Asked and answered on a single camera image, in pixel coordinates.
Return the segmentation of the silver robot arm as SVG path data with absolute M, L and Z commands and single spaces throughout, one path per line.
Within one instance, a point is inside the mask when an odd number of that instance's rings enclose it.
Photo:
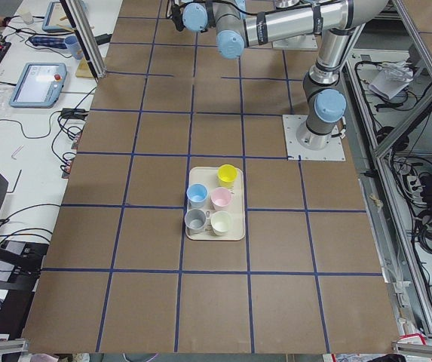
M 168 1 L 166 16 L 178 31 L 216 31 L 219 54 L 229 60 L 246 48 L 267 44 L 276 50 L 310 53 L 314 64 L 303 78 L 309 106 L 296 139 L 320 151 L 335 136 L 347 103 L 336 90 L 341 68 L 364 25 L 379 15 L 385 1 L 281 1 L 273 10 L 250 13 L 244 1 Z

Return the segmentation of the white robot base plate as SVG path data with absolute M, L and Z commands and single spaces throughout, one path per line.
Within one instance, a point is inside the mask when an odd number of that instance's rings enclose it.
M 344 128 L 334 124 L 332 133 L 318 136 L 307 129 L 307 115 L 283 115 L 286 155 L 294 161 L 345 161 Z

